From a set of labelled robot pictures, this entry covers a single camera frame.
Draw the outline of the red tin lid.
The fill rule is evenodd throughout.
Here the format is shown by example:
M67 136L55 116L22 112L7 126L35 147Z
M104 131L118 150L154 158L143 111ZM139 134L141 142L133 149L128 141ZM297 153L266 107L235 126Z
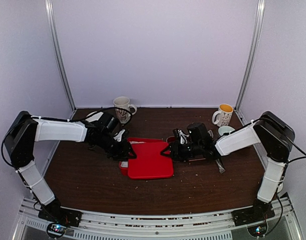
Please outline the red tin lid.
M133 180L170 178L174 174L172 159L160 152L168 146L166 142L136 143L132 148L136 159L128 160L128 177Z

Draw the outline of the metal serving tongs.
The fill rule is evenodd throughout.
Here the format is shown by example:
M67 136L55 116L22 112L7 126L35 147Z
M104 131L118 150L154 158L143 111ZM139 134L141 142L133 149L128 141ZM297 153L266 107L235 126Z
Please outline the metal serving tongs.
M211 129L208 130L208 133L209 133L209 135L211 136L211 138L214 138L214 134L213 134L213 132L212 132ZM224 168L224 165L223 165L222 160L218 158L218 159L216 159L215 161L216 161L216 164L217 164L217 166L218 166L219 172L220 172L221 174L224 173L224 172L225 172L225 168Z

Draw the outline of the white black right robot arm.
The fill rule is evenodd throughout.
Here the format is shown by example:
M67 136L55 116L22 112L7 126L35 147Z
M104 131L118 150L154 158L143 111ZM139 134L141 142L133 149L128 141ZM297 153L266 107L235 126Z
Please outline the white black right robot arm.
M175 162L186 162L197 156L221 162L223 156L255 144L267 153L267 166L252 207L234 210L235 225L254 223L269 216L271 201L283 182L288 157L295 139L294 130L270 111L243 127L214 140L205 124L197 122L187 127L188 134L174 129L175 140L160 154Z

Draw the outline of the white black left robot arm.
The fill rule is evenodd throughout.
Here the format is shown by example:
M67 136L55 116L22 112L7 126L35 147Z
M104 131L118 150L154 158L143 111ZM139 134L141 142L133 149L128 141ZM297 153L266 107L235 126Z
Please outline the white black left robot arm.
M81 119L59 119L31 115L21 111L1 144L1 153L8 153L7 164L15 169L40 204L38 217L62 225L77 226L82 216L78 210L61 206L35 163L34 149L38 142L75 142L100 147L113 160L136 158L127 141L127 131L114 133L120 121L112 114L95 111Z

